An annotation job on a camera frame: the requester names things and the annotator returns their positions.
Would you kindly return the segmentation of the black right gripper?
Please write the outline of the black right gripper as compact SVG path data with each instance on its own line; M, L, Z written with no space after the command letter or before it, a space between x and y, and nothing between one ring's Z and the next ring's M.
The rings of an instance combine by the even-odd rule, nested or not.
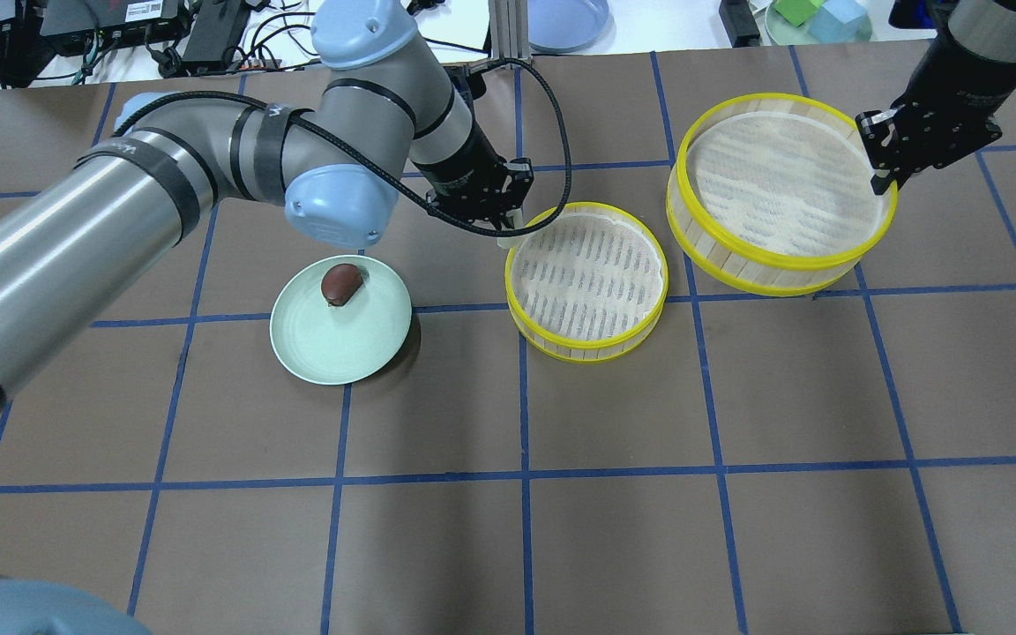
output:
M886 111L859 113L855 128L870 160L872 192L879 196L891 186L902 188L927 168L947 168L1003 137L991 113L927 101L898 101Z

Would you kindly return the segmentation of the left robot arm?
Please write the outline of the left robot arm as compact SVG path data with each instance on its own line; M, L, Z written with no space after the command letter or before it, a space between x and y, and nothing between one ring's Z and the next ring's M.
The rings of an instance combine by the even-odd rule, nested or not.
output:
M226 198L281 206L311 240L371 248L399 197L467 232L523 236L531 161L493 149L468 81L398 1L325 1L315 108L194 90L133 98L113 136L0 220L0 414L37 371Z

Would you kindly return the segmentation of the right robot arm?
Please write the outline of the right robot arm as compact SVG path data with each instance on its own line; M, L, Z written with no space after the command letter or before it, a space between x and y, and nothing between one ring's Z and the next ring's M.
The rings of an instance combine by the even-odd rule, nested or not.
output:
M879 196L1000 140L995 115L1016 90L1016 1L954 1L927 12L936 36L904 92L855 117Z

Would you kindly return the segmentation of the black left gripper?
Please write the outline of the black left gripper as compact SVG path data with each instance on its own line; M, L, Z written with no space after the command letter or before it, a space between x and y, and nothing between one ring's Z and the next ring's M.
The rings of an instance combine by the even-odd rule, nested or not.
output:
M501 157L464 165L441 161L424 166L431 186L430 214L467 232L516 232L534 166L526 157Z

